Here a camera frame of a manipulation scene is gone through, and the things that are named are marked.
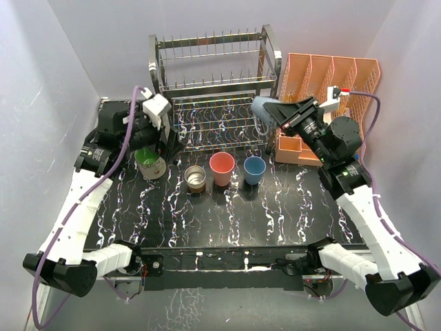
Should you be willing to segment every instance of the green and white container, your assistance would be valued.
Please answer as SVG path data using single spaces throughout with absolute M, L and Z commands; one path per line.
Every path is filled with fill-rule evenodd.
M 144 179 L 157 179 L 165 174 L 167 166 L 162 157 L 151 152 L 148 148 L 137 150 L 135 160 Z

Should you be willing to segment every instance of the gray floor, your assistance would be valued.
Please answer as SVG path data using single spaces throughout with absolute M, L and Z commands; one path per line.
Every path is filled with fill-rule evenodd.
M 45 315 L 64 293 L 51 290 Z M 144 292 L 128 304 L 104 281 L 84 298 L 71 297 L 49 328 L 71 330 L 409 330 L 396 315 L 383 317 L 364 292 L 348 285 L 319 303 L 304 292 L 279 289 L 165 290 Z

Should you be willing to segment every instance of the cup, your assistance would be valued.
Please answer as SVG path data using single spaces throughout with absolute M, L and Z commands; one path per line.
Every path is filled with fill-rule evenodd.
M 249 185 L 256 185 L 263 177 L 267 164 L 261 157 L 249 157 L 243 164 L 245 168 L 245 181 Z
M 214 154 L 209 160 L 209 166 L 212 169 L 214 183 L 217 186 L 227 186 L 232 177 L 236 161 L 233 156 L 226 152 Z
M 199 165 L 189 167 L 184 173 L 185 182 L 190 191 L 194 193 L 202 192 L 205 189 L 205 177 L 205 170 Z

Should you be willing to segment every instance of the dish rack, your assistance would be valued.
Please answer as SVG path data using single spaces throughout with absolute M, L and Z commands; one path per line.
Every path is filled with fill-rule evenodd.
M 149 39 L 154 90 L 173 105 L 184 152 L 265 145 L 268 138 L 257 133 L 250 106 L 261 90 L 276 97 L 281 64 L 270 25 L 261 32 Z
M 282 102 L 297 102 L 314 95 L 319 103 L 327 98 L 327 87 L 338 86 L 351 90 L 373 93 L 380 79 L 380 66 L 376 59 L 331 57 L 326 55 L 289 53 L 279 99 Z M 339 108 L 325 121 L 338 116 L 348 116 L 358 122 L 363 137 L 362 121 L 369 105 L 369 97 L 341 96 Z M 286 141 L 280 131 L 276 135 L 276 161 L 320 166 L 320 160 L 310 150 L 302 149 L 300 141 Z M 291 152 L 280 146 L 291 146 Z

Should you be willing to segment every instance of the red cup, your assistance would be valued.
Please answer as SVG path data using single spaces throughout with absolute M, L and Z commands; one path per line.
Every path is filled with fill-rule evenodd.
M 217 186 L 227 186 L 232 177 L 236 161 L 233 156 L 226 152 L 214 154 L 209 160 L 209 167 L 212 169 L 214 183 Z

